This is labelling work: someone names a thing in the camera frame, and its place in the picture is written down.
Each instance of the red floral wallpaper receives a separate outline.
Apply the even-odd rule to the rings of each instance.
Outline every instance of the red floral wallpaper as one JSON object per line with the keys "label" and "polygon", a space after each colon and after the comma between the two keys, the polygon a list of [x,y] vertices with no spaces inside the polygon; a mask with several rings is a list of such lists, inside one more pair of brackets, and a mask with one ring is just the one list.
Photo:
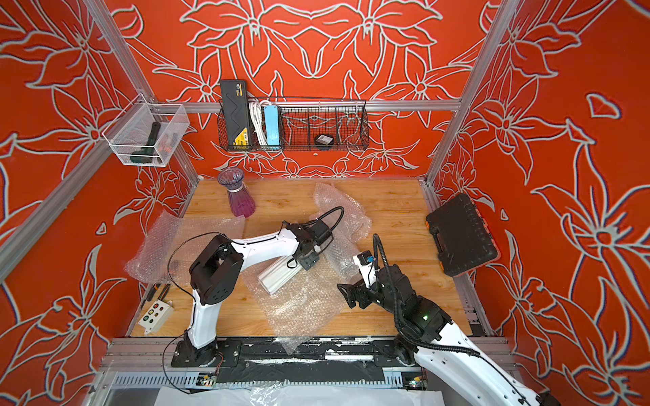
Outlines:
{"label": "red floral wallpaper", "polygon": [[[107,0],[156,96],[220,99],[219,80],[256,96],[460,97],[499,2]],[[226,153],[213,114],[192,117],[183,147],[199,174],[239,165],[260,177],[424,175],[450,112],[370,115],[363,153]]]}
{"label": "red floral wallpaper", "polygon": [[[2,244],[135,91],[78,0],[3,1],[0,71]],[[104,163],[0,284],[0,404],[81,404],[144,291],[125,263],[162,210],[180,213],[190,189],[175,160]]]}
{"label": "red floral wallpaper", "polygon": [[563,405],[650,404],[648,37],[647,2],[523,1],[435,181],[487,219],[476,291]]}

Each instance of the glass vase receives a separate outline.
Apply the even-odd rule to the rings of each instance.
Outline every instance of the glass vase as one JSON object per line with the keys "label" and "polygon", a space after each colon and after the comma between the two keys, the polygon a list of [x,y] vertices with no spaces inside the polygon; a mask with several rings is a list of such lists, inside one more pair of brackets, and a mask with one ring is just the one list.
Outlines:
{"label": "glass vase", "polygon": [[255,201],[244,184],[244,171],[239,168],[226,168],[216,180],[228,191],[230,210],[235,216],[248,217],[255,212]]}

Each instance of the control box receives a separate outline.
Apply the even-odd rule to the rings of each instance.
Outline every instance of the control box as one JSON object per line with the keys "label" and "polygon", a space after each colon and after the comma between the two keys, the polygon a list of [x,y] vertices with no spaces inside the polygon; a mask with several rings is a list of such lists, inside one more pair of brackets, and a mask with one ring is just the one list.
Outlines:
{"label": "control box", "polygon": [[220,81],[220,85],[228,145],[248,149],[252,132],[246,82],[224,79]]}
{"label": "control box", "polygon": [[173,307],[161,300],[157,300],[153,302],[149,310],[141,317],[138,324],[144,327],[144,334],[155,333],[173,312]]}

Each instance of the white control box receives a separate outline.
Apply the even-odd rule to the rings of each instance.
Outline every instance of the white control box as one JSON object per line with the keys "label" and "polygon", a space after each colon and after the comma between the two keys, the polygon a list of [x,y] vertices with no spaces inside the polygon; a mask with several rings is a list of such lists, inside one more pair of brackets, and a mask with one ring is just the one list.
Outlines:
{"label": "white control box", "polygon": [[155,333],[173,312],[173,307],[163,301],[157,300],[153,302],[147,313],[141,317],[138,324],[144,327],[144,334]]}

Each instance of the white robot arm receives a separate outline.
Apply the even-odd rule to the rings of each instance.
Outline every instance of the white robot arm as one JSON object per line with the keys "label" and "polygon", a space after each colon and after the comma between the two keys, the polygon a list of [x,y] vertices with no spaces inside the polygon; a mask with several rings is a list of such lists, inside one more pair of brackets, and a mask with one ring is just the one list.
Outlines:
{"label": "white robot arm", "polygon": [[[397,265],[388,265],[379,236],[374,256],[356,255],[362,279],[354,285],[339,284],[350,308],[365,309],[375,303],[395,317],[399,334],[395,350],[404,364],[416,362],[430,370],[474,406],[559,406],[548,392],[535,393],[492,361],[434,302],[418,296]],[[379,269],[377,251],[383,267]]]}
{"label": "white robot arm", "polygon": [[[332,227],[322,219],[341,211]],[[278,233],[244,240],[214,237],[190,266],[192,319],[184,340],[176,347],[172,365],[207,366],[216,359],[216,322],[223,302],[235,288],[239,272],[265,260],[291,255],[296,264],[310,269],[331,242],[332,230],[343,217],[336,207],[312,222],[284,222]],[[404,364],[417,363],[444,380],[474,406],[560,406],[548,392],[537,394],[508,375],[476,347],[451,317],[433,301],[418,296],[397,265],[388,265],[379,236],[374,256],[356,255],[362,278],[354,285],[338,284],[350,308],[365,309],[375,303],[393,313],[399,334],[397,357]],[[377,252],[382,256],[379,269]]]}
{"label": "white robot arm", "polygon": [[[323,218],[336,211],[332,227]],[[292,256],[291,262],[308,270],[332,241],[332,231],[344,214],[342,207],[325,212],[307,223],[283,222],[277,233],[247,239],[230,239],[217,233],[190,266],[192,316],[172,359],[172,365],[206,366],[216,359],[216,323],[221,303],[232,293],[239,273],[247,267],[275,257]]]}

